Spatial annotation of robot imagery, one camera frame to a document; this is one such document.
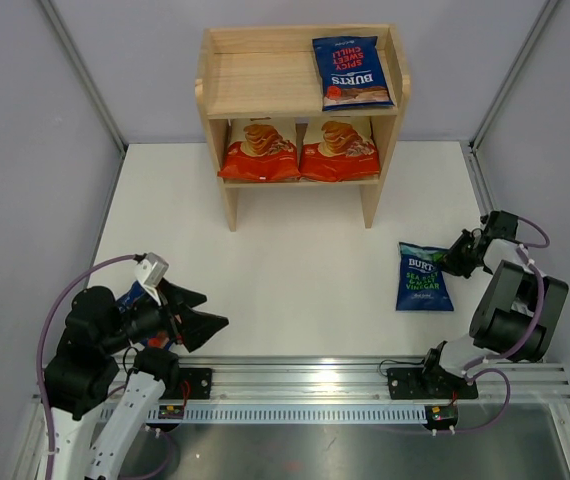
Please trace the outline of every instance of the white table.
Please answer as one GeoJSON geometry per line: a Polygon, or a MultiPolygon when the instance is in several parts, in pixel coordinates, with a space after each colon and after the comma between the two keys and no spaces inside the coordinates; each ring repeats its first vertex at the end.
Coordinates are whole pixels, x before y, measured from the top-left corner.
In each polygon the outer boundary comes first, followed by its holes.
{"type": "MultiPolygon", "coordinates": [[[[489,275],[447,276],[454,313],[396,312],[398,242],[449,247],[479,224],[460,146],[400,142],[374,226],[357,187],[245,189],[227,227],[205,144],[131,145],[96,261],[153,251],[230,325],[199,356],[423,355],[464,334],[489,275]]],[[[117,295],[133,263],[96,273],[117,295]]]]}

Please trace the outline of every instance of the shelf top tier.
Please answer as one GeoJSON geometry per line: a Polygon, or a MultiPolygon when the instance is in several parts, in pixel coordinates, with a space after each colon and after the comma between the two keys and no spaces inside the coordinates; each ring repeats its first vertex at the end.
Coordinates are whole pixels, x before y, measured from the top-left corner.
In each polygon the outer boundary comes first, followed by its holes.
{"type": "Polygon", "coordinates": [[[199,107],[209,119],[397,115],[405,86],[409,89],[397,43],[392,25],[206,30],[196,79],[199,107]],[[378,37],[377,52],[394,106],[322,111],[312,39],[339,35],[378,37]]]}

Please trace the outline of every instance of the red and white chip bag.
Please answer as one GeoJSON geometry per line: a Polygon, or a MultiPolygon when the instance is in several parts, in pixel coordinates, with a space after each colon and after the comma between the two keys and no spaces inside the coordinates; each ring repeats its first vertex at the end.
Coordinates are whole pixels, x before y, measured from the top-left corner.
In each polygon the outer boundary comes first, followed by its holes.
{"type": "Polygon", "coordinates": [[[296,179],[297,159],[293,118],[232,120],[225,165],[218,176],[254,182],[296,179]]]}
{"type": "Polygon", "coordinates": [[[310,119],[300,171],[303,177],[319,182],[354,180],[380,173],[369,118],[310,119]]]}

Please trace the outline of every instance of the wooden shelf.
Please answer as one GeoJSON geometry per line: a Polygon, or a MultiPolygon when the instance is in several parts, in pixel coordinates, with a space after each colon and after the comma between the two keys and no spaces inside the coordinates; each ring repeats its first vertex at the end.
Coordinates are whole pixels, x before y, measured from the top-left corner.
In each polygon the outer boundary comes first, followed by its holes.
{"type": "MultiPolygon", "coordinates": [[[[359,185],[365,227],[370,228],[410,97],[410,76],[394,25],[310,25],[215,28],[203,32],[196,102],[214,172],[224,163],[229,121],[235,118],[367,116],[381,163],[380,175],[324,183],[309,180],[255,183],[217,177],[230,230],[236,230],[238,194],[244,188],[359,185]],[[394,106],[322,111],[321,80],[312,39],[376,36],[377,52],[394,106]]],[[[298,129],[301,151],[304,127],[298,129]]]]}

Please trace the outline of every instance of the brand logo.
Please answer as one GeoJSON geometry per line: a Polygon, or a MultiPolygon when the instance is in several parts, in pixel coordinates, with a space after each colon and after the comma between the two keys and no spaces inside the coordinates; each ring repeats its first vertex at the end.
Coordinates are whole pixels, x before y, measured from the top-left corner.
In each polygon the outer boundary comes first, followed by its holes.
{"type": "Polygon", "coordinates": [[[423,260],[418,260],[417,258],[410,258],[409,266],[418,268],[419,270],[424,270],[426,272],[431,272],[434,270],[434,265],[432,265],[429,262],[425,262],[423,260]]]}
{"type": "Polygon", "coordinates": [[[371,83],[373,81],[374,75],[371,70],[351,72],[345,75],[332,75],[332,83],[334,85],[362,85],[363,83],[371,83]]]}

